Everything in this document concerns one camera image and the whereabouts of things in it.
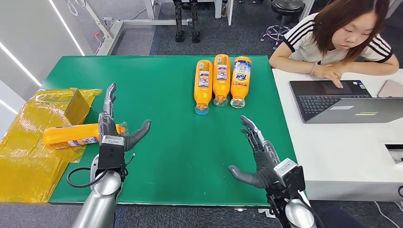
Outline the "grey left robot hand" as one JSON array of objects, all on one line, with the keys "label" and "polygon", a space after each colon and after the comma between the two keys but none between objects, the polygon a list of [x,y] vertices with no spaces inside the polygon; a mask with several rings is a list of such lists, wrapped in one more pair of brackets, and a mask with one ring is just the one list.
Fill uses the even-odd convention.
[{"label": "grey left robot hand", "polygon": [[125,152],[127,152],[132,150],[135,145],[148,134],[151,127],[151,120],[145,120],[141,127],[131,135],[122,135],[118,133],[114,122],[113,112],[113,103],[116,99],[116,96],[114,96],[113,93],[115,92],[116,88],[116,83],[113,82],[106,90],[103,111],[98,117],[99,140],[101,145],[104,135],[122,137],[124,138]]}]

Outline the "person's right hand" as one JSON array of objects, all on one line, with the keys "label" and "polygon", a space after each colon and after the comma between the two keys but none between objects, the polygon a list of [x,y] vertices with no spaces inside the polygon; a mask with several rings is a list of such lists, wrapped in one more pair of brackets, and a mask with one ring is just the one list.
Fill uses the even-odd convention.
[{"label": "person's right hand", "polygon": [[342,73],[333,66],[317,65],[313,75],[321,79],[330,80],[337,88],[344,88],[341,83]]}]

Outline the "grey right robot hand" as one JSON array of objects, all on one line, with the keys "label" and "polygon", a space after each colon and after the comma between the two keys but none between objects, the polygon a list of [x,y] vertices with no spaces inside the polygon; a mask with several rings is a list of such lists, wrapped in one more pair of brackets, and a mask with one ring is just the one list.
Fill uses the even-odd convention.
[{"label": "grey right robot hand", "polygon": [[274,167],[279,164],[279,158],[270,141],[266,140],[260,129],[248,117],[241,115],[241,123],[246,127],[241,129],[245,134],[253,152],[256,164],[254,173],[241,171],[235,165],[228,167],[232,176],[246,184],[260,189],[270,189],[278,181]]}]

